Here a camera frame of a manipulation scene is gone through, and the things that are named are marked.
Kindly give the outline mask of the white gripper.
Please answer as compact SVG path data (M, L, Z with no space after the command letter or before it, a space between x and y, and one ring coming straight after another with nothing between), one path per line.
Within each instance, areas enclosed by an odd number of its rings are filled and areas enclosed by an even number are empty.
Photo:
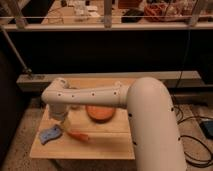
M49 105L49 117L59 121L60 126L64 131L71 130L71 122L68 118L69 106L64 104L50 104Z

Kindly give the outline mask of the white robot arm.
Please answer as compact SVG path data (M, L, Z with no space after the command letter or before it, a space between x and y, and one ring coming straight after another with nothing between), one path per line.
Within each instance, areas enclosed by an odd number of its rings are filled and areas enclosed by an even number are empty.
M173 102L158 79L142 77L126 86L71 89L56 78L42 93L50 117L62 121L67 106L94 105L125 108L129 117L137 171L187 171Z

